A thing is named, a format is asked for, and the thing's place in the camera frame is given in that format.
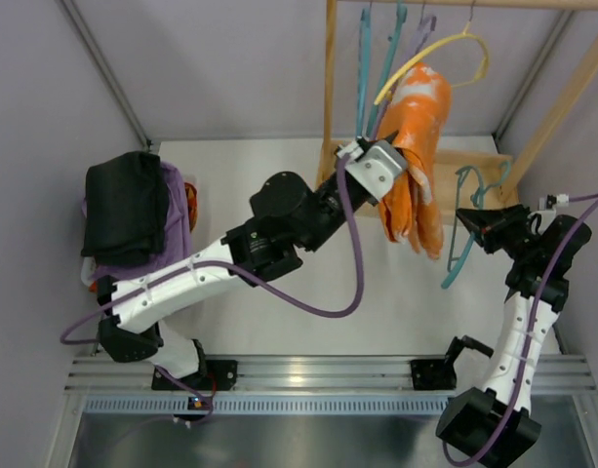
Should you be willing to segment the orange white trousers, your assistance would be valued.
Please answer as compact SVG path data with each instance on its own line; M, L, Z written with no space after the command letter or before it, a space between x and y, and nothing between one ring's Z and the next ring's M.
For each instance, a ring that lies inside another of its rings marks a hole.
M391 134L407 170L379 202L379 217L388 241L407 242L437 260L444 245L441 213L434 187L435 154L452 100L449 82L420 62L402 78L379 126L378 138Z

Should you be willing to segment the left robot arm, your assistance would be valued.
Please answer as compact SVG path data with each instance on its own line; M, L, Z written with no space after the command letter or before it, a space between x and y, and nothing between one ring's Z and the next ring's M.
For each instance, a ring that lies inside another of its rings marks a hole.
M207 249L135 280L118 281L100 311L100 347L117 363L147 361L172 378L207 374L202 345L168 327L167 317L212 296L261 287L311 315L341 319L359 306L365 289L364 262L354 218L375 205L407 171L394 137L358 137L339 147L334 173L317 189L294 172L271 176L250 199L252 217ZM338 311L316 308L274 286L298 270L298 251L314 253L346 225L354 256L356 290Z

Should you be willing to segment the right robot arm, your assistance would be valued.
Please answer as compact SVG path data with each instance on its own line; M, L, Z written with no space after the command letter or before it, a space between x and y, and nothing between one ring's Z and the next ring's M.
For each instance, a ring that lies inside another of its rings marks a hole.
M565 275L591 239L580 218L559 214L541 232L530 209L459 209L458 220L488 254L513 261L498 342L481 381L455 396L442 413L436 435L444 448L465 454L453 466L507 467L538 440L531 392L543 343L569 296Z

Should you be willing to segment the teal hanger holding trousers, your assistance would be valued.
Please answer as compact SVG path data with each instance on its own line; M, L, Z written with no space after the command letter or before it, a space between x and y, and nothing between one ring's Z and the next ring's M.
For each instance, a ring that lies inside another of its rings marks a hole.
M476 176L477 186L470 195L470 202L473 209L483 209L485 205L485 196L490 189L490 186L485 184L485 180L481 174L480 169L477 166L467 165L459 168L456 171L457 176L457 191L455 200L455 209L461 207L463 197L463 186L468 181L471 175ZM458 245L458 234L462 231L462 222L455 217L453 223L453 230L450 240L450 246L448 250L447 266L446 266L446 277L441 283L441 289L449 289L455 280L458 278L463 266L465 265L471 249L474 244L474 236L468 235L468 238L463 245L460 253L456 253L456 246Z

